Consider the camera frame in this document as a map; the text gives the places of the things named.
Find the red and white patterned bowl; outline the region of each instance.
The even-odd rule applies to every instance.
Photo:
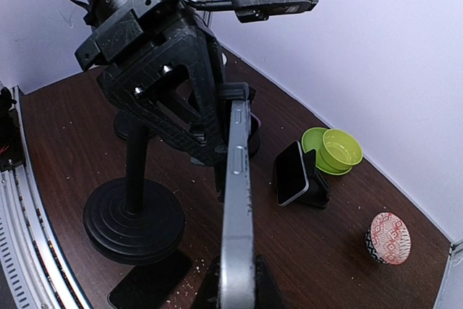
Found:
[[[368,229],[365,241],[370,255],[385,264],[402,264],[412,249],[407,226],[393,213],[378,214]]]

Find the green plate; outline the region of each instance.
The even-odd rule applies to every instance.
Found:
[[[348,170],[336,170],[335,168],[330,167],[320,156],[320,147],[323,146],[323,133],[326,131],[327,129],[322,127],[315,127],[307,130],[302,136],[302,150],[304,153],[307,153],[310,150],[315,149],[315,152],[317,153],[316,166],[323,173],[335,176],[345,175],[349,173],[352,168],[349,168]]]

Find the dark brown tabletop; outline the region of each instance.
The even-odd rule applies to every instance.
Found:
[[[291,308],[432,308],[449,241],[385,177],[364,160],[345,177],[329,177],[331,202],[320,211],[298,203],[279,207],[273,160],[302,133],[322,126],[310,111],[229,54],[228,80],[258,90],[252,112],[263,122],[262,147],[251,161],[257,252],[267,259]],[[116,109],[100,91],[98,70],[24,96],[24,123],[33,168],[64,254],[94,308],[131,269],[106,260],[87,239],[82,210],[99,185],[124,176],[125,143],[113,131]],[[158,137],[148,150],[146,177],[180,200],[186,229],[180,246],[193,268],[165,308],[188,308],[206,268],[219,254],[222,206],[213,172]],[[376,263],[364,236],[373,217],[402,217],[412,253],[401,266]]]

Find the bolt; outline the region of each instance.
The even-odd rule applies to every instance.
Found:
[[[143,87],[135,87],[133,94],[135,95],[135,97],[139,98],[143,95],[144,92],[145,92],[145,89]]]
[[[170,74],[174,69],[170,65],[164,65],[162,67],[162,74],[167,75]]]

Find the smartphone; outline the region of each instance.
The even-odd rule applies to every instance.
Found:
[[[192,264],[179,250],[148,266],[134,267],[111,291],[109,304],[116,309],[156,309],[185,277]]]
[[[309,179],[302,160],[302,148],[294,141],[275,160],[276,197],[280,206],[287,206],[309,189]]]

